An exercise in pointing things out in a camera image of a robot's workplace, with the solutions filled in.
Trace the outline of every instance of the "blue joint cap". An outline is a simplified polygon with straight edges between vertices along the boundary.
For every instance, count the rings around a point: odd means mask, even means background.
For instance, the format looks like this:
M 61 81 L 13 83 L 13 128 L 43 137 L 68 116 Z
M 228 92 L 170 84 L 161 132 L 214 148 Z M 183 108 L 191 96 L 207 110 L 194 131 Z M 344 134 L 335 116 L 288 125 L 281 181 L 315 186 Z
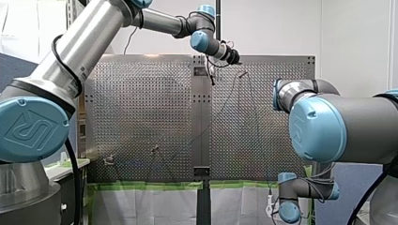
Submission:
M 289 134 L 296 153 L 312 161 L 336 161 L 343 154 L 347 133 L 343 117 L 320 97 L 299 100 L 290 112 Z
M 287 201 L 279 206 L 279 216 L 284 222 L 292 224 L 299 222 L 301 213 L 296 204 Z
M 281 184 L 289 180 L 294 180 L 296 178 L 298 177 L 293 172 L 281 172 L 278 174 L 278 184 Z
M 191 36 L 191 47 L 199 53 L 205 53 L 208 48 L 208 37 L 203 31 L 195 31 Z
M 336 182 L 334 182 L 333 185 L 333 190 L 331 191 L 330 196 L 328 197 L 328 200 L 337 200 L 340 197 L 340 189 L 339 186 L 337 185 Z
M 152 4 L 152 0 L 131 0 L 138 8 L 148 8 Z
M 0 160 L 33 162 L 58 151 L 69 135 L 69 119 L 57 104 L 42 97 L 0 102 Z
M 281 111 L 282 109 L 279 107 L 278 104 L 278 85 L 281 79 L 278 79 L 274 82 L 273 88 L 272 88 L 272 106 L 274 111 Z
M 202 5 L 197 9 L 197 11 L 205 12 L 206 14 L 208 14 L 214 18 L 216 17 L 216 10 L 211 5 Z

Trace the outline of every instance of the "white wall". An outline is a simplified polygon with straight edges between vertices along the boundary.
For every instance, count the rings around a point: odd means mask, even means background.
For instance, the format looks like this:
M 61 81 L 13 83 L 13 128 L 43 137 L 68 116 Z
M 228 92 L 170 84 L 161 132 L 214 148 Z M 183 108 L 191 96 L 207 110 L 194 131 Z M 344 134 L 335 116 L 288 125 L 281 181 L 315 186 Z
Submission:
M 151 8 L 170 15 L 188 16 L 200 5 L 214 0 L 154 1 Z M 238 0 L 222 1 L 222 39 L 232 40 L 241 54 L 315 55 L 320 57 L 321 1 Z M 123 53 L 133 27 L 122 29 L 112 44 Z M 127 50 L 130 54 L 195 53 L 189 38 L 176 40 L 147 30 L 138 30 Z
M 389 88 L 391 1 L 322 1 L 321 78 L 346 97 Z
M 0 53 L 39 63 L 67 30 L 65 0 L 0 0 Z

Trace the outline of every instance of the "bolt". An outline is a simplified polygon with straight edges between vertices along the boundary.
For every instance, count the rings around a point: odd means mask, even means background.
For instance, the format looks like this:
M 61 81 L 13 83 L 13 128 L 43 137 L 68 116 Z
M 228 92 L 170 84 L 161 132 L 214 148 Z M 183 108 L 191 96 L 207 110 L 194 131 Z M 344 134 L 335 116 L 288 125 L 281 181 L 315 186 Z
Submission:
M 64 213 L 65 211 L 67 211 L 68 206 L 65 203 L 61 204 L 61 213 Z

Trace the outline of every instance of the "ur logo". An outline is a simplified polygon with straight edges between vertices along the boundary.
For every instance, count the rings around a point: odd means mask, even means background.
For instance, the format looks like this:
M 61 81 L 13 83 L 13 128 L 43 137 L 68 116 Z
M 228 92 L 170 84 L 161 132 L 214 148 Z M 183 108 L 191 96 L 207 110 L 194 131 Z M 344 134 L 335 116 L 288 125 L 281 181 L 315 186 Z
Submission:
M 295 141 L 296 143 L 301 143 L 302 141 L 302 127 L 304 125 L 304 121 L 302 121 L 298 116 L 296 116 L 294 118 L 293 121 L 293 126 L 294 126 L 294 130 L 293 130 L 293 136 L 292 139 L 293 141 Z
M 40 151 L 52 138 L 58 124 L 36 112 L 26 110 L 6 133 L 9 142 Z

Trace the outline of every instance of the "perforated metal panel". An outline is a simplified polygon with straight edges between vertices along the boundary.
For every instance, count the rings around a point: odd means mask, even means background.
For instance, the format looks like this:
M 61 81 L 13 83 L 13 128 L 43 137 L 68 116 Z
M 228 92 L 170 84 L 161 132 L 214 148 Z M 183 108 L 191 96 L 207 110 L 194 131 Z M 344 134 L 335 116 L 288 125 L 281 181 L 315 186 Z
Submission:
M 242 66 L 220 69 L 211 91 L 208 77 L 193 76 L 202 59 L 102 57 L 85 87 L 90 182 L 190 181 L 193 166 L 201 165 L 210 166 L 211 179 L 303 175 L 288 116 L 272 110 L 272 85 L 313 78 L 314 59 L 242 56 Z M 206 101 L 199 104 L 200 96 Z M 105 165 L 109 157 L 113 165 Z
M 192 180 L 189 56 L 105 56 L 87 86 L 91 182 Z
M 242 62 L 219 69 L 213 88 L 211 179 L 276 180 L 280 172 L 303 175 L 303 162 L 288 136 L 288 115 L 273 111 L 272 86 L 279 78 L 312 79 L 314 58 L 243 56 Z

